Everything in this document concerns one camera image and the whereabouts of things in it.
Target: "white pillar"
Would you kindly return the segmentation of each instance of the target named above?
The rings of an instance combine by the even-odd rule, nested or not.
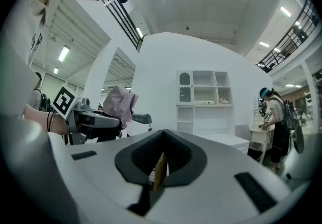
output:
[[[91,108],[97,109],[107,71],[114,57],[117,44],[111,40],[97,55],[87,78],[83,98],[90,100]]]
[[[304,60],[302,63],[302,68],[307,80],[308,88],[310,89],[312,105],[313,105],[313,133],[320,133],[320,113],[319,113],[319,101],[316,95],[316,87],[315,82],[313,80],[312,74],[306,61]]]

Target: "black railing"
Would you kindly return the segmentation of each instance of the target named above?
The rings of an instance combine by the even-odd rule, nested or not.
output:
[[[135,24],[127,13],[120,0],[102,0],[107,9],[111,12],[115,20],[119,23],[127,37],[139,51],[143,39],[136,30]]]
[[[305,0],[303,8],[291,28],[257,65],[266,73],[271,71],[306,41],[318,22],[316,8],[311,1]]]

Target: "small arched cabinet door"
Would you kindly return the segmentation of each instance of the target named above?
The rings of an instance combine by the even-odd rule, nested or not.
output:
[[[193,78],[192,71],[177,72],[177,105],[193,104]]]

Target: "black oval recess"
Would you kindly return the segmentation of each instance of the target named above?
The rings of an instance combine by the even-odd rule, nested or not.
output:
[[[207,164],[202,148],[170,130],[160,130],[121,150],[115,156],[115,166],[126,181],[146,185],[162,152],[168,159],[170,171],[164,181],[165,187],[189,185]]]

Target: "white shelf unit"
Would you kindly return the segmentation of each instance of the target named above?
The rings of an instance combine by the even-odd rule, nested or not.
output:
[[[234,132],[233,102],[227,72],[178,71],[177,91],[178,131],[196,135]],[[228,104],[220,104],[221,98],[228,100]]]

